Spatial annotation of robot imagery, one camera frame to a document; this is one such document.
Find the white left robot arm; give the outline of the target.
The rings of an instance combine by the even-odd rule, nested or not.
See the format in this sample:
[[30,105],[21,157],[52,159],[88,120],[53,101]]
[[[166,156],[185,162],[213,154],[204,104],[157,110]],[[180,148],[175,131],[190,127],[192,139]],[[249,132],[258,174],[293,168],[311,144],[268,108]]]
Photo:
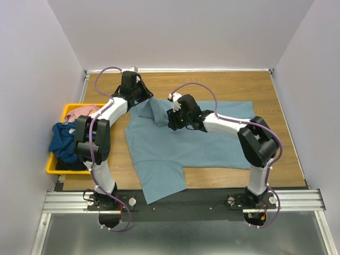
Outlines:
[[[98,89],[97,82],[105,71],[111,69],[120,71],[121,84],[113,94],[108,94]],[[111,126],[132,107],[153,97],[153,93],[147,89],[136,67],[124,70],[107,67],[96,77],[94,88],[108,97],[108,102],[95,113],[76,119],[74,153],[87,167],[95,184],[93,203],[111,210],[119,203],[115,194],[117,185],[107,161],[111,150]]]

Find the light blue t shirt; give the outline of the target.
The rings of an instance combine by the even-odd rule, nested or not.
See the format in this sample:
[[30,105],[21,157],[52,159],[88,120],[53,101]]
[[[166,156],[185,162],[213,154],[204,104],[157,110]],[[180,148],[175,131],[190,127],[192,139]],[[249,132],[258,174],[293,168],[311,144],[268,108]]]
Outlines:
[[186,189],[183,169],[248,169],[238,139],[218,133],[173,131],[168,127],[167,100],[155,97],[130,109],[125,137],[134,169],[148,204]]

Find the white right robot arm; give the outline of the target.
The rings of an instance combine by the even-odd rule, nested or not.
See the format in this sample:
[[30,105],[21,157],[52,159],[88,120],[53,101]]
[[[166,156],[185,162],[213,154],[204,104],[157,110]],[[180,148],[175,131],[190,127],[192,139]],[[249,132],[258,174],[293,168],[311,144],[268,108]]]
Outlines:
[[168,127],[176,131],[187,126],[193,130],[213,132],[239,140],[243,154],[250,164],[250,176],[243,196],[244,205],[257,208],[268,193],[269,172],[282,154],[279,137],[268,127],[263,118],[240,119],[220,115],[212,110],[201,110],[195,99],[187,94],[170,93],[173,103],[167,111]]

